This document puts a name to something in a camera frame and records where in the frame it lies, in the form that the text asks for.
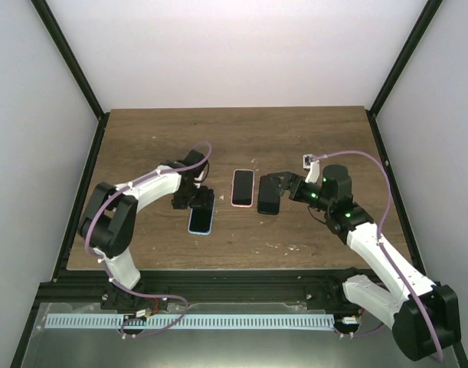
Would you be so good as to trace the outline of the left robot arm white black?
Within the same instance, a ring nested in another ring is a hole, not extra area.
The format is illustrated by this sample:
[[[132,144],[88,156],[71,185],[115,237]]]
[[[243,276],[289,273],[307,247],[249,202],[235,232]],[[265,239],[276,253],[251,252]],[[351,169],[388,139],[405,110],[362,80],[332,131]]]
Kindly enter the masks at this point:
[[[99,183],[84,209],[77,228],[88,254],[103,264],[108,280],[119,289],[118,300],[127,309],[139,308],[146,294],[139,286],[141,274],[129,250],[141,210],[171,196],[175,210],[211,209],[213,195],[203,185],[209,173],[209,154],[196,149],[184,159],[166,161],[139,178],[118,185]]]

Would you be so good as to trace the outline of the light blue slotted strip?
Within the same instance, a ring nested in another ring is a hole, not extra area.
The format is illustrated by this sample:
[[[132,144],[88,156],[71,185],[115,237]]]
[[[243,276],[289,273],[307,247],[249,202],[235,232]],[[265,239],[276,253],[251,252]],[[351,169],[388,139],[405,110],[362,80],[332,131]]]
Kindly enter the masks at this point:
[[[174,324],[176,330],[322,330],[331,331],[331,314],[157,314],[126,323],[125,314],[48,314],[46,329],[159,330]]]

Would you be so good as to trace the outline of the black phone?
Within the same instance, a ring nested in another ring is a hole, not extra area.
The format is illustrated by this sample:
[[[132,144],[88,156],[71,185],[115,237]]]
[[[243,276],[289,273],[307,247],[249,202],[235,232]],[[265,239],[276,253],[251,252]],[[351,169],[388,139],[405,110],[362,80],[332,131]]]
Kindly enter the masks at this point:
[[[280,211],[280,199],[272,199],[270,194],[270,185],[272,183],[280,184],[278,178],[268,176],[260,177],[258,189],[257,212],[263,215],[278,215]]]

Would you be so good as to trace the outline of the black frame post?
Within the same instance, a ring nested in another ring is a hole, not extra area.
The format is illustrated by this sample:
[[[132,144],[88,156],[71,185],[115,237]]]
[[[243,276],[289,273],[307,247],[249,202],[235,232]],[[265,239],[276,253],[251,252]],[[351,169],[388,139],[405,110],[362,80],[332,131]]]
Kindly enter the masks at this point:
[[[39,18],[42,20],[44,27],[50,35],[54,45],[57,47],[61,54],[69,72],[72,74],[77,86],[83,94],[90,109],[98,120],[102,120],[105,113],[101,107],[96,94],[93,92],[88,79],[86,78],[83,69],[81,68],[74,52],[69,45],[54,13],[51,10],[48,2],[45,0],[31,0],[31,3],[38,13]]]
[[[394,86],[398,82],[400,76],[404,72],[413,53],[420,44],[422,37],[426,33],[428,27],[433,21],[436,13],[443,4],[443,0],[427,0],[421,13],[417,17],[409,35],[406,38],[401,50],[398,53],[384,83],[382,84],[371,108],[366,110],[369,118],[376,118],[389,98]]]

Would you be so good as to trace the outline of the black frame post left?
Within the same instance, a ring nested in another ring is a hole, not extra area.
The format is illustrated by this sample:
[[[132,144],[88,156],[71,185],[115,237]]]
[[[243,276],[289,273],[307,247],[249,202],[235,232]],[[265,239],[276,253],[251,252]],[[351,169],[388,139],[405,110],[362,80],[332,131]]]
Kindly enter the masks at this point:
[[[39,18],[42,20],[44,27],[50,35],[54,45],[57,47],[61,54],[69,72],[72,74],[77,86],[83,94],[90,109],[98,120],[102,120],[105,113],[101,107],[96,94],[93,92],[88,79],[86,78],[83,69],[81,68],[74,52],[69,45],[54,13],[51,10],[48,2],[45,0],[31,0],[31,3],[38,13]]]

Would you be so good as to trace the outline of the black frame post right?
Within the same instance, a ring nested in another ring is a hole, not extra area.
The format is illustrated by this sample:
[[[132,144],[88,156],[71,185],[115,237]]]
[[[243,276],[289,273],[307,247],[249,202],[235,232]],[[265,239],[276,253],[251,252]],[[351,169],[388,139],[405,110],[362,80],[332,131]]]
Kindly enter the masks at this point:
[[[398,82],[400,76],[404,72],[413,53],[420,44],[422,37],[426,33],[428,27],[433,21],[436,13],[443,4],[443,0],[427,0],[421,13],[417,17],[409,35],[406,38],[401,50],[398,53],[384,83],[382,84],[371,108],[366,110],[369,118],[376,118],[389,98],[394,86]]]

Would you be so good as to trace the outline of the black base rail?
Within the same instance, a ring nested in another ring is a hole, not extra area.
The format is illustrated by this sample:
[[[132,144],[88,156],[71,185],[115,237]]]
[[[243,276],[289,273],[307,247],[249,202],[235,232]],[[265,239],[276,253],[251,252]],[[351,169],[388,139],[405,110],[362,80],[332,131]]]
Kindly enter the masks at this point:
[[[165,309],[172,295],[198,303],[307,304],[310,309],[348,311],[351,304],[342,294],[347,278],[370,270],[293,269],[240,271],[144,271],[138,297],[121,291],[102,271],[63,271],[56,281],[40,284],[36,301],[41,303],[100,303],[107,309],[134,311],[143,307]]]

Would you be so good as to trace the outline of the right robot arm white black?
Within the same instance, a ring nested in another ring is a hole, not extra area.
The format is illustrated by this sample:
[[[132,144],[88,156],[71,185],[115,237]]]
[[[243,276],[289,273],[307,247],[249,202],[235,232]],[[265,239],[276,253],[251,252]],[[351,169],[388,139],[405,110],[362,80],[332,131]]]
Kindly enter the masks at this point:
[[[319,168],[310,164],[307,176],[278,172],[277,191],[287,192],[323,212],[332,234],[358,254],[379,277],[375,283],[355,274],[331,286],[329,299],[345,309],[357,304],[392,332],[395,343],[410,360],[436,355],[461,339],[458,297],[419,272],[378,230],[374,219],[353,199],[352,179],[345,166]]]

